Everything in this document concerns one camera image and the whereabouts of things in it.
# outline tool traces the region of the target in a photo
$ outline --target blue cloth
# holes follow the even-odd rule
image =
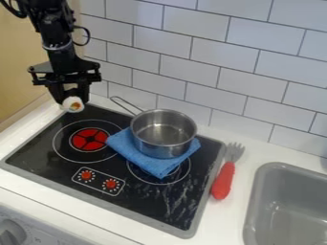
[[[201,147],[199,140],[194,139],[189,150],[182,156],[172,159],[152,158],[142,154],[135,148],[132,132],[129,127],[117,134],[111,135],[106,143],[128,161],[134,163],[159,179],[163,179],[167,176],[171,170],[181,164],[186,158]]]

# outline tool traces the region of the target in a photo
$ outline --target fork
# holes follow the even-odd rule
[[[211,194],[217,200],[225,199],[231,189],[232,178],[235,173],[235,163],[241,158],[245,147],[241,144],[229,143],[225,154],[225,164],[221,168],[211,189]]]

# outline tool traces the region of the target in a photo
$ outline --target red burner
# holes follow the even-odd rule
[[[99,128],[85,128],[71,137],[72,146],[78,150],[90,152],[105,147],[109,134]]]

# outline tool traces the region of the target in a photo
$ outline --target tiled wall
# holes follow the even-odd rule
[[[327,1],[81,0],[92,92],[327,157]]]

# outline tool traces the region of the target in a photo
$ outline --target pot handle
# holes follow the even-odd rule
[[[122,97],[119,97],[119,96],[112,96],[112,97],[110,97],[110,100],[111,100],[113,103],[119,105],[121,108],[123,108],[123,109],[125,109],[126,111],[132,113],[134,116],[136,116],[137,114],[136,114],[135,112],[131,111],[130,109],[128,109],[127,107],[125,107],[124,105],[122,105],[120,102],[116,101],[116,99],[119,99],[119,100],[123,101],[124,103],[127,103],[127,104],[129,104],[130,106],[132,106],[132,107],[138,109],[139,111],[143,112],[143,110],[140,109],[138,106],[136,106],[135,104],[132,104],[131,102],[128,102],[127,100],[124,100]]]

